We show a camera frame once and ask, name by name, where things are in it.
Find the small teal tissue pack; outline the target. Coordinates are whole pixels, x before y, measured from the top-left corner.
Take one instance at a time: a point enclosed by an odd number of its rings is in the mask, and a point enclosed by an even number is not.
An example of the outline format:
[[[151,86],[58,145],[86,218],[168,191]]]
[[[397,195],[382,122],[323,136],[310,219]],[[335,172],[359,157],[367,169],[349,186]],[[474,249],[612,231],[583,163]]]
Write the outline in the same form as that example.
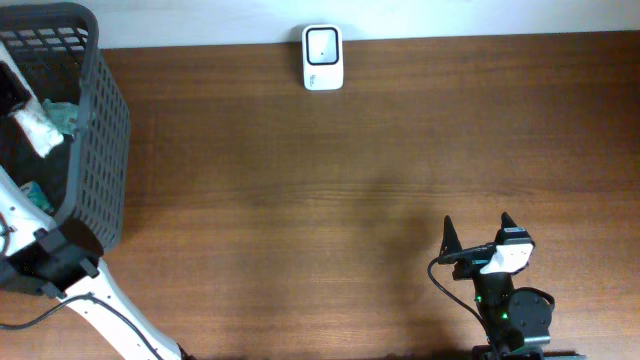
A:
[[[53,214],[54,207],[49,202],[41,187],[35,182],[30,181],[20,187],[22,194],[29,199],[38,209],[46,214]]]

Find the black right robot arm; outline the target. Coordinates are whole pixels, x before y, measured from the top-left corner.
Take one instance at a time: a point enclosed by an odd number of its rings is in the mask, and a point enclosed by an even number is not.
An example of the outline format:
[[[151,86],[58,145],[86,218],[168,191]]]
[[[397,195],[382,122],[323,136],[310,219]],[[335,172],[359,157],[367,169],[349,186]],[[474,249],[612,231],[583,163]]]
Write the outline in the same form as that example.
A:
[[[487,337],[486,346],[471,350],[473,359],[542,359],[550,342],[555,299],[532,287],[516,288],[513,277],[528,265],[536,244],[529,232],[506,213],[495,239],[463,248],[450,216],[444,218],[443,240],[436,262],[454,266],[452,278],[474,285],[471,310]]]

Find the teal wet wipes pack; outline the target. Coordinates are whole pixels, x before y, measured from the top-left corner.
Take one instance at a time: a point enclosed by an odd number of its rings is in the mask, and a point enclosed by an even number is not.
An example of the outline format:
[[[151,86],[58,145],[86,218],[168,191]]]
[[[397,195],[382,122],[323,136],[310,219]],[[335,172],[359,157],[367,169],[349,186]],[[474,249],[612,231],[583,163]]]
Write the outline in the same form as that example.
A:
[[[79,106],[69,102],[52,102],[46,99],[42,108],[51,123],[64,135],[73,136],[79,114]]]

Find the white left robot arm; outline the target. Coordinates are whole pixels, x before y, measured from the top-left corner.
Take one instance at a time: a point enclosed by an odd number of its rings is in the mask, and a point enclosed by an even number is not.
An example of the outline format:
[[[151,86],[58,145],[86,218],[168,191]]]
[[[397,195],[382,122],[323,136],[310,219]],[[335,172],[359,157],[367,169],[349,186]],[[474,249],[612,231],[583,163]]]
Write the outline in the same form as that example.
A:
[[[35,242],[29,230],[51,230],[53,219],[33,204],[6,172],[1,173],[1,241],[13,255]],[[60,300],[89,322],[125,359],[186,360],[179,344],[155,328],[118,287],[104,261],[98,274],[85,276]]]

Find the white cream tube gold cap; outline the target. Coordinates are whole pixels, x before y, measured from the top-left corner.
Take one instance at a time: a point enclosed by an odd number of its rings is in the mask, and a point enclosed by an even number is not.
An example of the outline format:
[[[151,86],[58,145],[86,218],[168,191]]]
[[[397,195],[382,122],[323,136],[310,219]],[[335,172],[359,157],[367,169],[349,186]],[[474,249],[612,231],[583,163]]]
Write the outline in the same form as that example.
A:
[[[26,135],[33,150],[41,158],[45,158],[53,148],[64,142],[64,136],[48,118],[28,81],[4,45],[1,45],[1,62],[5,63],[11,74],[16,76],[19,89],[24,89],[27,93],[26,104],[13,111],[11,115]]]

